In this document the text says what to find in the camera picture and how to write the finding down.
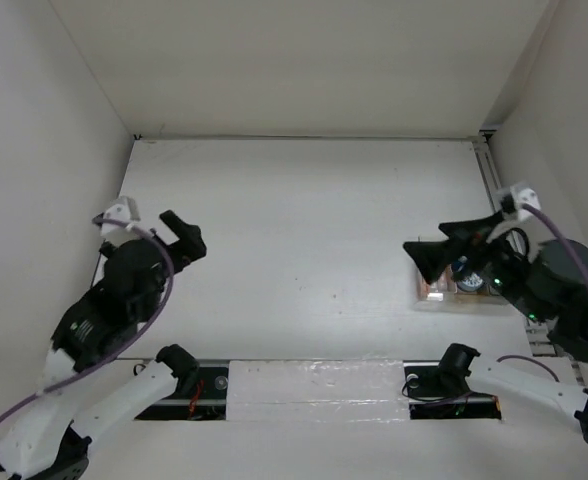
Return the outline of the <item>pink highlighter yellow cap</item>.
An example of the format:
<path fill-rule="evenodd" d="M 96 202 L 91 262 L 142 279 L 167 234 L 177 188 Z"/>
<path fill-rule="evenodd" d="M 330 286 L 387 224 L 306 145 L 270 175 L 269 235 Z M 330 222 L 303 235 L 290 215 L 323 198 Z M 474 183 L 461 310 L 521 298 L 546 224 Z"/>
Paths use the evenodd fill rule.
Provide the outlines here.
<path fill-rule="evenodd" d="M 431 284 L 431 293 L 446 294 L 450 292 L 449 274 L 444 272 Z"/>

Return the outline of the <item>orange highlighter grey cap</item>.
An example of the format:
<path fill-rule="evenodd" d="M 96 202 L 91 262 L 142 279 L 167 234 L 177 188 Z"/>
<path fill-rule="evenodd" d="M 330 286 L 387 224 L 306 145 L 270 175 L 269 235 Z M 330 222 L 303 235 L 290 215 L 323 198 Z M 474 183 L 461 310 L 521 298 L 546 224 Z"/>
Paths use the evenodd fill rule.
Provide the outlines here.
<path fill-rule="evenodd" d="M 431 284 L 426 282 L 420 272 L 417 272 L 417 297 L 424 300 L 431 293 Z"/>

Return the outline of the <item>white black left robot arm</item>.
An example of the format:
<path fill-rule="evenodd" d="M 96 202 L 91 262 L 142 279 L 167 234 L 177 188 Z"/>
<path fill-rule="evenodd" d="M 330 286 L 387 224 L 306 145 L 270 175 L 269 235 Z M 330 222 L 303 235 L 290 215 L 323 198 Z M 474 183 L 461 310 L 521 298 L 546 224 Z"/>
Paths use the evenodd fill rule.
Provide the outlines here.
<path fill-rule="evenodd" d="M 166 307 L 176 275 L 207 254 L 199 226 L 171 210 L 159 218 L 174 242 L 133 217 L 94 218 L 103 238 L 102 277 L 54 330 L 37 390 L 0 415 L 0 472 L 7 478 L 77 479 L 102 437 L 156 401 L 196 387 L 198 361 L 172 344 L 129 383 L 80 409 L 91 375 L 140 339 Z"/>

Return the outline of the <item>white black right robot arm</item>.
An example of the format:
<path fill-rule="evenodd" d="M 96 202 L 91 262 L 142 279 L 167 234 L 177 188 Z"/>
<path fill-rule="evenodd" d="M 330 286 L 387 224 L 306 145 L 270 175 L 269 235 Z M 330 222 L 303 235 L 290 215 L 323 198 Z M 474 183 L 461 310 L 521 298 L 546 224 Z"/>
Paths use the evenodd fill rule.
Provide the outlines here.
<path fill-rule="evenodd" d="M 528 319 L 553 321 L 549 340 L 588 363 L 587 247 L 564 237 L 532 207 L 445 222 L 439 229 L 442 241 L 403 245 L 425 281 L 458 264 L 454 278 L 476 274 Z M 512 396 L 556 414 L 588 445 L 588 387 L 538 379 L 461 343 L 450 344 L 428 376 L 414 383 L 438 389 L 436 399 L 420 400 L 433 407 L 474 393 Z"/>

